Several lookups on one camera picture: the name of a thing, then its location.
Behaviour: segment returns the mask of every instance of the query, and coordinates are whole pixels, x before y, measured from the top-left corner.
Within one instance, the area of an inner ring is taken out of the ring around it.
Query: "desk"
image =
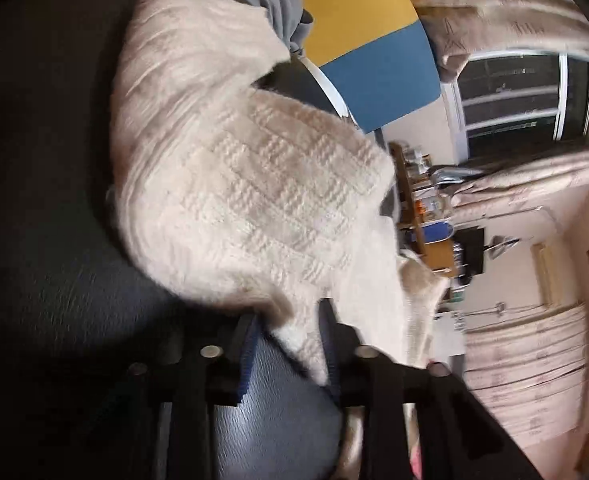
[[[389,144],[389,152],[391,153],[396,169],[397,169],[397,186],[399,191],[404,194],[408,202],[408,209],[405,210],[404,218],[401,218],[401,224],[411,225],[415,234],[417,235],[417,242],[415,244],[415,252],[421,256],[423,262],[432,270],[444,270],[441,275],[446,278],[453,278],[457,275],[456,263],[454,261],[454,250],[452,247],[452,240],[444,240],[442,242],[435,242],[432,244],[425,243],[423,236],[423,228],[420,224],[420,215],[417,211],[417,205],[412,200],[412,192],[410,187],[410,180],[405,166],[405,158],[403,156],[403,149],[396,143]]]

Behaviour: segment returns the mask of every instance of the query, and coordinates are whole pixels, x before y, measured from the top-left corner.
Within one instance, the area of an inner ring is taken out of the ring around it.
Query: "wall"
[[[551,221],[546,219],[541,212],[523,213],[503,219],[483,222],[488,229],[488,235],[523,235],[532,237],[531,243],[541,238],[548,237],[554,247],[557,263],[557,272],[564,285],[564,301],[573,298],[585,301],[589,313],[589,186],[570,188],[544,199],[524,204],[521,208],[547,205],[557,220],[562,237],[556,234],[556,229]],[[517,304],[538,298],[538,290],[531,276],[525,276],[532,269],[531,255],[527,250],[519,246],[503,254],[500,258],[488,263],[487,276],[476,276],[473,284],[466,291],[466,310],[469,312],[481,308],[493,306],[496,301],[507,301]],[[509,288],[505,286],[503,276],[514,276],[518,286]],[[469,318],[474,324],[481,325],[496,320],[496,316],[474,316]],[[585,391],[583,393],[583,413],[580,425],[573,431],[561,434],[524,449],[526,455],[537,467],[546,480],[571,480],[577,477],[574,466],[583,447],[583,443],[589,432],[589,364]]]
[[[520,212],[503,218],[473,222],[485,228],[485,243],[489,244],[494,235],[519,237],[522,242],[496,260],[485,260],[485,272],[475,276],[465,291],[461,304],[465,312],[477,312],[492,308],[499,301],[507,303],[508,309],[536,306],[542,303],[541,290],[537,280],[532,245],[546,242],[553,250],[555,269],[561,287],[562,302],[572,304],[578,301],[580,292],[573,256],[562,234],[570,226],[581,204],[589,193],[589,186],[563,190],[559,193],[538,198],[522,204],[519,209],[544,205],[549,208],[551,219],[543,211]],[[516,208],[493,211],[501,214]],[[501,320],[525,316],[526,313],[510,314]],[[468,327],[474,328],[497,322],[495,314],[468,317]]]
[[[497,301],[505,301],[508,308],[537,304],[541,293],[536,280],[534,262],[530,247],[532,244],[545,240],[552,246],[555,255],[555,267],[559,282],[562,285],[562,301],[566,304],[583,300],[585,294],[580,282],[580,269],[577,267],[576,255],[572,245],[564,234],[576,224],[579,212],[589,212],[589,186],[569,188],[561,192],[529,201],[519,206],[527,209],[544,205],[549,207],[553,215],[551,220],[544,212],[520,213],[501,219],[478,222],[486,228],[485,242],[488,243],[494,234],[520,236],[530,238],[514,249],[504,253],[493,261],[486,261],[487,272],[476,276],[466,290],[463,303],[466,312],[494,306]],[[499,214],[516,210],[505,208],[493,212]],[[581,236],[586,238],[581,243],[589,243],[589,226],[581,229]],[[530,311],[515,314],[519,317],[531,314]],[[498,320],[497,316],[484,315],[466,318],[469,327],[482,326]],[[552,439],[525,448],[524,453],[536,466],[546,480],[566,480],[569,450],[576,440],[577,430],[561,434]]]
[[[412,147],[421,146],[430,154],[433,164],[456,164],[450,126],[442,98],[419,108],[382,128],[390,141],[405,141]]]

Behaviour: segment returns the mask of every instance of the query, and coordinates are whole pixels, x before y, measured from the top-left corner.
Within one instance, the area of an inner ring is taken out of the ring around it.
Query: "curtain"
[[[584,304],[466,332],[468,388],[520,447],[575,428],[587,355]]]
[[[584,184],[589,184],[589,150],[542,158],[459,186],[452,195],[452,221],[460,224]]]
[[[589,23],[572,0],[411,0],[451,82],[474,52],[526,48],[589,60]]]

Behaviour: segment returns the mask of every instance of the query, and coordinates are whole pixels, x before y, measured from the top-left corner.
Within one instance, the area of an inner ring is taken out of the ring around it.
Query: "metal bolt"
[[[128,367],[128,373],[131,375],[143,375],[148,372],[148,365],[143,363],[132,363]]]
[[[216,345],[208,345],[201,348],[201,355],[206,359],[214,359],[223,354],[223,348]]]
[[[443,363],[432,363],[427,368],[427,371],[430,372],[432,377],[447,377],[450,375],[450,368],[448,368]]]
[[[379,351],[376,348],[372,348],[371,346],[361,345],[357,346],[356,350],[354,350],[354,355],[360,357],[361,359],[372,359],[379,355]]]

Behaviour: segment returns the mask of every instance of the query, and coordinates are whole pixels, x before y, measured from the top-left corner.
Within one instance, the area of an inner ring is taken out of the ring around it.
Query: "window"
[[[534,51],[474,56],[444,93],[461,162],[539,152],[589,132],[589,62],[583,60]]]

